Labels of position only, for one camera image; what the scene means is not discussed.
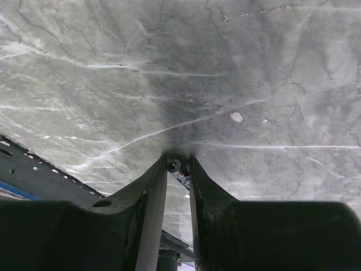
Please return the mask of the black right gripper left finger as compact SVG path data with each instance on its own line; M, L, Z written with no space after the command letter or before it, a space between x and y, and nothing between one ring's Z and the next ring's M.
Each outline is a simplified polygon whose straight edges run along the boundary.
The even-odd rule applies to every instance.
M66 201L2 201L1 269L155 270L166 184L162 156L89 208Z

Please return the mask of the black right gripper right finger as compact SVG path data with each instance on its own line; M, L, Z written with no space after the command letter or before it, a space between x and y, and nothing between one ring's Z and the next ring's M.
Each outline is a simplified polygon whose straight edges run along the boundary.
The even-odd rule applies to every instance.
M346 204L238 200L190 160L197 270L359 270L360 221Z

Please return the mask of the black silver battery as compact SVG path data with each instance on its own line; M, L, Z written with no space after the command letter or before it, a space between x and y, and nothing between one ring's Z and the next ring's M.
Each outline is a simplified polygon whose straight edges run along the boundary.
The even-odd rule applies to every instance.
M190 174L178 159L171 159L167 164L168 172L187 190L190 189Z

